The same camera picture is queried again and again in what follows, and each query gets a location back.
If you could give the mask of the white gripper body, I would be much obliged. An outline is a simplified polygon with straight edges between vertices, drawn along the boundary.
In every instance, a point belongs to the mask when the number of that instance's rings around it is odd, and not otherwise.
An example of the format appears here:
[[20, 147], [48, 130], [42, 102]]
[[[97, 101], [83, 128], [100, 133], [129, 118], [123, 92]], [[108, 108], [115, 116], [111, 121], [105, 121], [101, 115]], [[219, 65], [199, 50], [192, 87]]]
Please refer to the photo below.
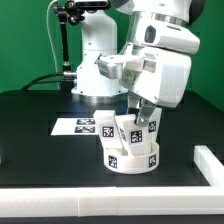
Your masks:
[[116, 55], [97, 60], [100, 73], [155, 105], [176, 107], [183, 97], [192, 54], [200, 40], [188, 29], [141, 19], [129, 27], [127, 42]]

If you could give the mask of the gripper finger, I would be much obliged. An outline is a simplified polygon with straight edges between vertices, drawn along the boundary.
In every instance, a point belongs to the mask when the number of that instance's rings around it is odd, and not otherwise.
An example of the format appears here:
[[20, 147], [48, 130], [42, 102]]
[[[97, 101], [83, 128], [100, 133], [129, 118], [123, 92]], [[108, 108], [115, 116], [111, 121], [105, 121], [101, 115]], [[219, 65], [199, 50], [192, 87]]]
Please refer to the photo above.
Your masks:
[[146, 127], [149, 118], [155, 110], [155, 105], [148, 100], [141, 99], [139, 102], [139, 111], [136, 115], [135, 123], [140, 127]]
[[127, 113], [128, 114], [137, 114], [137, 112], [138, 112], [137, 104], [138, 104], [138, 97], [135, 94], [130, 93], [128, 95]]

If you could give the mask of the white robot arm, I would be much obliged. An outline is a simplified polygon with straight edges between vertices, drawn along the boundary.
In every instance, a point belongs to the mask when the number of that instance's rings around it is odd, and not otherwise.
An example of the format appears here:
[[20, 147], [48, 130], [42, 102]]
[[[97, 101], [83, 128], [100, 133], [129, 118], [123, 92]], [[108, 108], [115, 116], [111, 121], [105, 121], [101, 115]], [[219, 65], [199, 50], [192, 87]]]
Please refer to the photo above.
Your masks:
[[133, 93], [128, 111], [143, 126], [157, 106], [181, 101], [200, 40], [188, 26], [206, 0], [105, 0], [131, 16], [126, 44], [117, 55], [96, 60], [100, 74]]

